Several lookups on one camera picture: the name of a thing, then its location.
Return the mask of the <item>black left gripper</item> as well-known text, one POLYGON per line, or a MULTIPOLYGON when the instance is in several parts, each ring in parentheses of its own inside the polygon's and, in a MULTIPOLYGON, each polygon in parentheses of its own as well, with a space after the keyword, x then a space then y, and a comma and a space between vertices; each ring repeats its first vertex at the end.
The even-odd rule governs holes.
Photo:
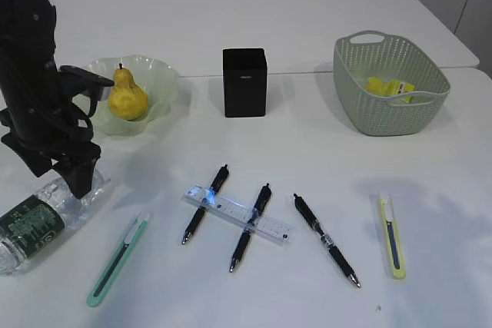
POLYGON ((4 70, 1 92, 6 103, 1 124, 9 128, 2 142, 36 177, 57 161, 57 173, 73 196, 82 199, 91 191, 101 156, 101 148, 91 141, 98 101, 83 94, 64 96, 59 70, 4 70))

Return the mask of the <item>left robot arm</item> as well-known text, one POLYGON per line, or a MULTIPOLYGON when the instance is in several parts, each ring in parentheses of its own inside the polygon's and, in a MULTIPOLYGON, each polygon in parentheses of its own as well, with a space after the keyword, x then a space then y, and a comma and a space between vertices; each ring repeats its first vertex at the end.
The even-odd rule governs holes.
POLYGON ((57 67, 56 8, 49 0, 1 0, 1 139, 36 177, 56 171, 74 197, 92 189, 101 148, 91 116, 113 81, 57 67))

